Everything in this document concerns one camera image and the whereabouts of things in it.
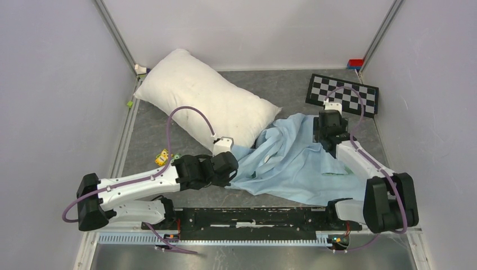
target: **light blue fabric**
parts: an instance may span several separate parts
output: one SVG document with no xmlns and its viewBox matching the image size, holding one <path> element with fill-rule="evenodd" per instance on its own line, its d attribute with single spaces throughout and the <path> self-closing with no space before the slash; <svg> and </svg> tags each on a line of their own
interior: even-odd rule
<svg viewBox="0 0 477 270">
<path fill-rule="evenodd" d="M 295 114 L 276 120 L 259 135 L 256 149 L 234 146 L 238 172 L 229 188 L 310 205 L 346 197 L 363 200 L 366 181 L 313 143 L 313 118 Z"/>
</svg>

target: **pillow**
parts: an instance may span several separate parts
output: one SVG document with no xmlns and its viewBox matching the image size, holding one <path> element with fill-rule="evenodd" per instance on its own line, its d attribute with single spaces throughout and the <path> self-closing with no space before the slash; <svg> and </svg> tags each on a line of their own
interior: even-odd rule
<svg viewBox="0 0 477 270">
<path fill-rule="evenodd" d="M 184 49 L 177 49 L 162 59 L 134 96 L 154 104 L 167 115 L 180 106 L 197 108 L 209 119 L 217 138 L 232 137 L 234 144 L 244 147 L 251 147 L 281 110 L 236 87 Z M 212 151 L 214 140 L 197 112 L 180 110 L 173 119 Z"/>
</svg>

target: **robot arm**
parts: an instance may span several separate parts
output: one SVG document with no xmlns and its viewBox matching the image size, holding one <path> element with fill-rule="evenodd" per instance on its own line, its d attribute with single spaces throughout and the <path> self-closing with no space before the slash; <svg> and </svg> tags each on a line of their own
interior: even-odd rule
<svg viewBox="0 0 477 270">
<path fill-rule="evenodd" d="M 173 211 L 170 200 L 139 201 L 138 199 L 177 192 L 201 189 L 210 185 L 227 186 L 237 172 L 239 164 L 230 152 L 233 139 L 223 137 L 214 144 L 214 156 L 185 155 L 172 163 L 161 175 L 161 168 L 121 178 L 98 179 L 96 174 L 83 177 L 76 197 L 106 188 L 106 192 L 88 197 L 78 203 L 80 231 L 102 228 L 111 222 L 141 221 L 157 224 Z M 134 184 L 130 181 L 144 180 Z"/>
<path fill-rule="evenodd" d="M 417 225 L 419 216 L 411 176 L 397 174 L 368 154 L 356 139 L 351 142 L 348 121 L 341 116 L 341 104 L 325 101 L 325 110 L 319 112 L 314 123 L 316 141 L 359 179 L 367 181 L 364 201 L 338 199 L 328 202 L 327 211 L 333 218 L 366 224 L 374 233 L 403 228 L 402 215 L 387 175 L 403 203 L 407 226 Z"/>
</svg>

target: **black and white checkerboard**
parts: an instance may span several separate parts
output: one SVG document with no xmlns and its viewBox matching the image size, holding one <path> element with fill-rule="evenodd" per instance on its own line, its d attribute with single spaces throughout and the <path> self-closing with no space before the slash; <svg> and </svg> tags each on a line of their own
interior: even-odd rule
<svg viewBox="0 0 477 270">
<path fill-rule="evenodd" d="M 313 74 L 308 87 L 306 103 L 323 106 L 323 101 L 329 91 L 336 87 L 347 86 L 359 92 L 364 102 L 364 115 L 374 118 L 377 114 L 377 98 L 379 89 L 370 85 L 353 83 L 346 80 L 338 80 L 327 76 Z M 340 89 L 330 95 L 330 101 L 339 102 L 343 111 L 361 115 L 361 106 L 358 96 L 349 89 Z"/>
</svg>

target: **blue cloth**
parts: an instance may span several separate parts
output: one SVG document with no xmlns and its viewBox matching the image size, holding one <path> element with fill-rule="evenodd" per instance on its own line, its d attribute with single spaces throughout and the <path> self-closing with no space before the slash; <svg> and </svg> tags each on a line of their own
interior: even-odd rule
<svg viewBox="0 0 477 270">
<path fill-rule="evenodd" d="M 313 143 L 312 115 L 279 119 L 262 131 L 256 149 L 233 146 L 237 176 L 229 188 L 271 194 L 310 205 L 352 197 L 363 200 L 366 181 Z"/>
</svg>

